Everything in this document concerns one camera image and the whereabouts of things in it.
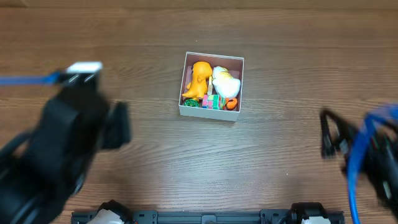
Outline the yellow rattle drum toy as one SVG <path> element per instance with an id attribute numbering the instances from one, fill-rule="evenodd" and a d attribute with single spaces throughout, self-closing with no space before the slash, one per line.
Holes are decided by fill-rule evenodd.
<path id="1" fill-rule="evenodd" d="M 210 76 L 208 79 L 208 90 L 207 90 L 207 95 L 212 95 L 213 94 L 213 77 Z"/>

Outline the white plush duck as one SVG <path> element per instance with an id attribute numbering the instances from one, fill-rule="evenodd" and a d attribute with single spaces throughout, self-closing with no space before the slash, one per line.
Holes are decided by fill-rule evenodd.
<path id="1" fill-rule="evenodd" d="M 212 84 L 217 94 L 225 100 L 225 107 L 228 110 L 234 110 L 238 104 L 237 96 L 241 89 L 241 81 L 234 78 L 229 71 L 221 66 L 213 68 Z"/>

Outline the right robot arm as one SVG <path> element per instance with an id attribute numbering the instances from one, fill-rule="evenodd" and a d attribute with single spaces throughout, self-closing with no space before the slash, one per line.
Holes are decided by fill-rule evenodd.
<path id="1" fill-rule="evenodd" d="M 384 105 L 368 113 L 360 126 L 324 108 L 320 124 L 322 158 L 341 154 L 345 159 L 342 171 L 353 223 L 360 222 L 356 186 L 361 174 L 367 175 L 383 205 L 397 215 L 397 105 Z"/>

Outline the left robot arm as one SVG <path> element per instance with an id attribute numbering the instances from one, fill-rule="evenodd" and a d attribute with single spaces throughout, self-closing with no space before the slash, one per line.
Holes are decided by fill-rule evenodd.
<path id="1" fill-rule="evenodd" d="M 35 128 L 1 149 L 1 223 L 50 223 L 82 188 L 100 150 L 131 140 L 128 106 L 88 79 L 64 84 Z"/>

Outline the orange dinosaur toy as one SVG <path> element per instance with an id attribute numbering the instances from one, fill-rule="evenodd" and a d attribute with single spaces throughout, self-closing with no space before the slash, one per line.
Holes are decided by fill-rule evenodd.
<path id="1" fill-rule="evenodd" d="M 192 80 L 187 85 L 186 93 L 182 93 L 185 98 L 202 100 L 208 91 L 207 80 L 212 76 L 213 70 L 208 62 L 199 61 L 193 64 Z"/>

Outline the green round disc toy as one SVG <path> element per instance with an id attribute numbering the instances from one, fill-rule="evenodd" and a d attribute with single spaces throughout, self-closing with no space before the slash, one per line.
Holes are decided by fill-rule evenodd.
<path id="1" fill-rule="evenodd" d="M 198 100 L 194 100 L 193 98 L 187 98 L 183 102 L 184 106 L 189 106 L 189 107 L 195 107 L 198 108 L 200 106 L 200 103 Z"/>

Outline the pastel rubik's cube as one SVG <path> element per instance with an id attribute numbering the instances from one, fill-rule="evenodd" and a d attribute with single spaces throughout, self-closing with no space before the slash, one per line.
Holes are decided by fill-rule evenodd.
<path id="1" fill-rule="evenodd" d="M 221 95 L 204 95 L 201 107 L 210 110 L 222 110 L 226 104 L 226 98 Z"/>

